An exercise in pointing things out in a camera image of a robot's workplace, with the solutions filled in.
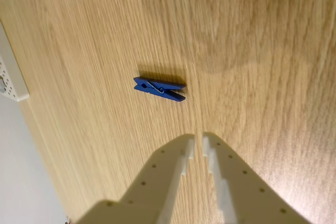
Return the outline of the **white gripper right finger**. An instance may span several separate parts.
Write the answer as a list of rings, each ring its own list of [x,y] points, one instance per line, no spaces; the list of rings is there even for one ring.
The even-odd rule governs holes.
[[[308,223],[220,137],[204,132],[202,141],[225,223]]]

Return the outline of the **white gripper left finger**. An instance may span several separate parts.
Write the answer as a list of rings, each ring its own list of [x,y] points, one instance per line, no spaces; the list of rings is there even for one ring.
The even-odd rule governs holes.
[[[152,153],[119,201],[101,200],[78,223],[170,223],[195,136],[181,135]]]

